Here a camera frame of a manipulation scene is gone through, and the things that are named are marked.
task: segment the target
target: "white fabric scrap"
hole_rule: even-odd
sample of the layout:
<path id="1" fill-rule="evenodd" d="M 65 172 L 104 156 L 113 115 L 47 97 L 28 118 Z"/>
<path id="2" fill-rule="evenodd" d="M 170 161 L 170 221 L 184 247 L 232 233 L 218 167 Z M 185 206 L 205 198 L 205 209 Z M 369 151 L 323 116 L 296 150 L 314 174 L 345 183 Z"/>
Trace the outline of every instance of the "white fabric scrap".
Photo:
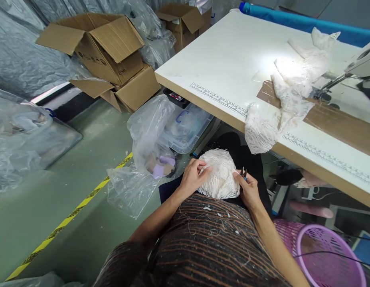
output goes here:
<path id="1" fill-rule="evenodd" d="M 311 32 L 313 46 L 294 39 L 290 46 L 303 58 L 302 61 L 276 59 L 277 68 L 271 76 L 274 92 L 281 101 L 281 108 L 268 111 L 268 103 L 254 102 L 247 108 L 245 140 L 252 154 L 269 151 L 287 131 L 295 128 L 314 106 L 306 101 L 312 91 L 312 83 L 328 71 L 330 50 L 340 32 L 331 35 L 317 28 Z"/>
<path id="2" fill-rule="evenodd" d="M 234 179 L 235 165 L 228 151 L 212 149 L 200 156 L 207 163 L 202 168 L 212 166 L 213 170 L 208 180 L 198 189 L 198 192 L 215 199 L 235 198 L 239 196 L 239 183 Z"/>

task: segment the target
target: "scissors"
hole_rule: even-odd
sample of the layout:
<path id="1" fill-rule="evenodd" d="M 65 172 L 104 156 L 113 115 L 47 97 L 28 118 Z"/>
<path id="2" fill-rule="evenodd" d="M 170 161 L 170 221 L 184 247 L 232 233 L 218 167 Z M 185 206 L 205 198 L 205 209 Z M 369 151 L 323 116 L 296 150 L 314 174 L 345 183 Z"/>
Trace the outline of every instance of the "scissors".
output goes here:
<path id="1" fill-rule="evenodd" d="M 245 167 L 242 167 L 240 175 L 246 180 L 247 177 L 247 169 L 244 170 Z"/>

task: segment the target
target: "clear plastic container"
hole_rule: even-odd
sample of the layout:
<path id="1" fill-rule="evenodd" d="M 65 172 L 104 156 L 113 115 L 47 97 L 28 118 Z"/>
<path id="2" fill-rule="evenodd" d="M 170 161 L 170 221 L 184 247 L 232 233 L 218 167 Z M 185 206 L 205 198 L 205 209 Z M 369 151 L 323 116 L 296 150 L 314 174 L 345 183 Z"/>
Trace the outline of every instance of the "clear plastic container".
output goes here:
<path id="1" fill-rule="evenodd" d="M 81 138 L 45 109 L 0 90 L 0 193 L 47 168 Z"/>
<path id="2" fill-rule="evenodd" d="M 185 109 L 176 107 L 164 128 L 159 142 L 167 141 L 174 151 L 184 154 L 192 150 L 213 116 L 190 103 Z"/>

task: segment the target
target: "yellow black hazard tape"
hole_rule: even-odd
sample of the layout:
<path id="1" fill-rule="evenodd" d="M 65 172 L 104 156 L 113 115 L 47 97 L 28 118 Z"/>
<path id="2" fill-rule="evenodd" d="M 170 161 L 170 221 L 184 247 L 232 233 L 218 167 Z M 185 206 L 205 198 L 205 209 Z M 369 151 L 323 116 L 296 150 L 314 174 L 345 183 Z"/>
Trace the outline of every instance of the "yellow black hazard tape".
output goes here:
<path id="1" fill-rule="evenodd" d="M 130 153 L 116 168 L 123 167 L 131 158 L 133 153 Z M 48 244 L 56 237 L 57 234 L 63 230 L 69 222 L 91 201 L 94 196 L 108 183 L 109 177 L 107 176 L 100 184 L 68 215 L 67 218 L 56 227 L 55 230 L 24 260 L 19 267 L 12 272 L 11 275 L 5 280 L 9 281 L 16 278 L 20 273 L 33 261 L 33 259 L 42 251 Z"/>

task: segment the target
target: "pink basket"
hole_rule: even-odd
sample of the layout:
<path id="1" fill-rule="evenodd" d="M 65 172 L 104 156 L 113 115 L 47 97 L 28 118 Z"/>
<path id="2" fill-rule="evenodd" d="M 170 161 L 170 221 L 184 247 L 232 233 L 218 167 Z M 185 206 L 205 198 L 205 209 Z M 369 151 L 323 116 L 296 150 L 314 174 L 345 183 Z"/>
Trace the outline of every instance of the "pink basket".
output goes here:
<path id="1" fill-rule="evenodd" d="M 324 226 L 283 219 L 276 219 L 274 224 L 293 256 L 330 251 L 359 260 L 338 234 Z M 295 260 L 315 287 L 366 287 L 366 277 L 359 262 L 330 253 L 304 255 Z"/>

